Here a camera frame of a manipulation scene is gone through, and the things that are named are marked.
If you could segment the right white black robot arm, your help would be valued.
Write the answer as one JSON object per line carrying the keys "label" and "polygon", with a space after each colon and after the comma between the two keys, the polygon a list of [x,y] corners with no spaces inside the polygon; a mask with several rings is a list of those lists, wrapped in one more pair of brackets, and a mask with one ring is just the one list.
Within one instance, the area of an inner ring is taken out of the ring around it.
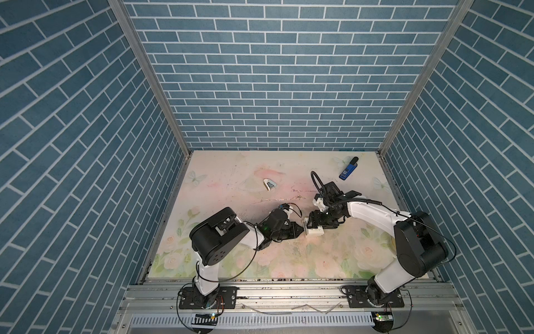
{"label": "right white black robot arm", "polygon": [[424,212],[410,214],[393,210],[380,201],[366,198],[340,200],[328,205],[318,198],[314,205],[317,209],[305,219],[307,234],[321,228],[338,228],[346,218],[357,218],[394,239],[396,259],[368,280],[367,295],[372,303],[444,264],[449,256],[445,237]]}

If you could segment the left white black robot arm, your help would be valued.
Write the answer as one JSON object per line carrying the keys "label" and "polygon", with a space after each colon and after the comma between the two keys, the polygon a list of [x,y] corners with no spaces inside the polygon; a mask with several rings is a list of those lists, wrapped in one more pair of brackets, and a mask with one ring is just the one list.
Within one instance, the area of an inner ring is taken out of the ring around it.
{"label": "left white black robot arm", "polygon": [[201,222],[189,234],[197,258],[193,291],[202,297],[213,297],[219,290],[219,263],[239,244],[259,252],[272,243],[298,238],[304,228],[291,220],[291,214],[303,216],[295,203],[283,203],[258,224],[241,220],[226,207]]}

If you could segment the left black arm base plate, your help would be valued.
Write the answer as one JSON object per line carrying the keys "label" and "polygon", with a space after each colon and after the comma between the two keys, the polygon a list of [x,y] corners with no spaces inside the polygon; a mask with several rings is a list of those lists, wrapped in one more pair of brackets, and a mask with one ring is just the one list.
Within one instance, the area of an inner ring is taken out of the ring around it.
{"label": "left black arm base plate", "polygon": [[195,285],[183,287],[178,308],[180,310],[235,309],[238,290],[239,288],[234,286],[219,287],[204,296]]}

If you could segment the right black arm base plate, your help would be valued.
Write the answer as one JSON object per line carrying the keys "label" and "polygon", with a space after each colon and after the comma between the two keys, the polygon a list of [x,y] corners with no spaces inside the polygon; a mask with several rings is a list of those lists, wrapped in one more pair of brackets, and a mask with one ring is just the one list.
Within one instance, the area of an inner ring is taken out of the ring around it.
{"label": "right black arm base plate", "polygon": [[344,285],[340,291],[347,298],[350,308],[403,308],[405,306],[399,289],[385,294],[374,286]]}

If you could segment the white bow gift box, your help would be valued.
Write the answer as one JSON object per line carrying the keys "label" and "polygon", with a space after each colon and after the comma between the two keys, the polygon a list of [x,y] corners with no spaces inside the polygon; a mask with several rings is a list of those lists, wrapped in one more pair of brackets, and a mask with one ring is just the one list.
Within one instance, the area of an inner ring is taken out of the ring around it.
{"label": "white bow gift box", "polygon": [[321,226],[319,226],[317,228],[309,227],[309,219],[308,218],[304,218],[303,219],[303,228],[304,228],[306,237],[318,237],[318,236],[324,235],[324,229]]}

